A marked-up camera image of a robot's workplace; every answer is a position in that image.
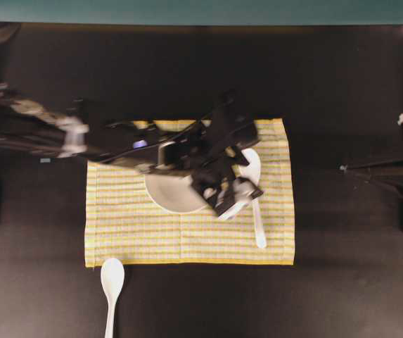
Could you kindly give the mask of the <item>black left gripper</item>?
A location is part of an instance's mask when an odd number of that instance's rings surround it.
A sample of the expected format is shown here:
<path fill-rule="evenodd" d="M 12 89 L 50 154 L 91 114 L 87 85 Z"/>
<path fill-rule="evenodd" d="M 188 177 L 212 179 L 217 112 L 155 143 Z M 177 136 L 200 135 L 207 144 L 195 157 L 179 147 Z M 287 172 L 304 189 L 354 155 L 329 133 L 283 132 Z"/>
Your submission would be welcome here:
<path fill-rule="evenodd" d="M 148 175 L 190 175 L 192 189 L 218 218 L 231 218 L 264 193 L 233 169 L 250 164 L 243 150 L 260 139 L 252 116 L 236 108 L 232 89 L 218 98 L 208 114 L 180 131 L 164 130 L 154 120 L 147 120 L 144 128 L 131 121 L 123 125 L 134 141 L 125 150 L 106 156 L 107 164 Z"/>

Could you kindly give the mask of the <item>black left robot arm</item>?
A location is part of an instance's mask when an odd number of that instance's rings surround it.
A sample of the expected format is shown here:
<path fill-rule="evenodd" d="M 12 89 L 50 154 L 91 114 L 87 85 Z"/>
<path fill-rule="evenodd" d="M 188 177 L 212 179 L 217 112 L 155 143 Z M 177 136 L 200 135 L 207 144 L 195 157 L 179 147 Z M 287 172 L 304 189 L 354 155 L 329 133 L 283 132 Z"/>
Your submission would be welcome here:
<path fill-rule="evenodd" d="M 147 120 L 108 123 L 93 136 L 79 117 L 77 101 L 69 113 L 50 111 L 0 83 L 0 148 L 54 158 L 80 157 L 147 175 L 190 177 L 191 189 L 219 218 L 231 218 L 262 190 L 234 168 L 248 165 L 244 151 L 260 138 L 253 118 L 224 94 L 205 116 L 168 130 Z"/>

